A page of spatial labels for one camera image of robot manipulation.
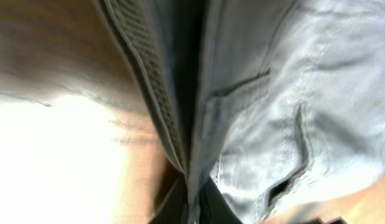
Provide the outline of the grey shorts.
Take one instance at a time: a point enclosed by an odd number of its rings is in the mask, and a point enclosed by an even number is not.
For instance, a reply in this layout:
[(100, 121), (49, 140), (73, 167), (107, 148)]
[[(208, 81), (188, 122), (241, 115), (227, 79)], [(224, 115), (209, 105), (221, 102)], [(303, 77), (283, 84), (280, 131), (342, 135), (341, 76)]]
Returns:
[(385, 1), (112, 1), (98, 8), (199, 223), (211, 178), (255, 223), (385, 174)]

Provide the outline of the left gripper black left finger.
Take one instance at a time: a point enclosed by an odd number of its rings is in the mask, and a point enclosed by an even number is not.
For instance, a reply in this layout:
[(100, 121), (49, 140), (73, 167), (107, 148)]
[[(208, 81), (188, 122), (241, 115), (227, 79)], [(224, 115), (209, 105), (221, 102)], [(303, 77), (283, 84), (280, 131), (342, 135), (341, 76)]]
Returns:
[(186, 224), (187, 195), (184, 177), (164, 179), (154, 199), (154, 214), (149, 224)]

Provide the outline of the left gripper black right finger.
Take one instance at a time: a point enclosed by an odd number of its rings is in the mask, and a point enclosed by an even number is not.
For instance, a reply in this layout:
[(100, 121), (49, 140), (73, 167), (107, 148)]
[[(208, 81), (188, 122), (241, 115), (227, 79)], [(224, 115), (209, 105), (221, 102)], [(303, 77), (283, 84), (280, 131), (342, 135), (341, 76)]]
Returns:
[(208, 178), (199, 192), (199, 224), (241, 224), (215, 182)]

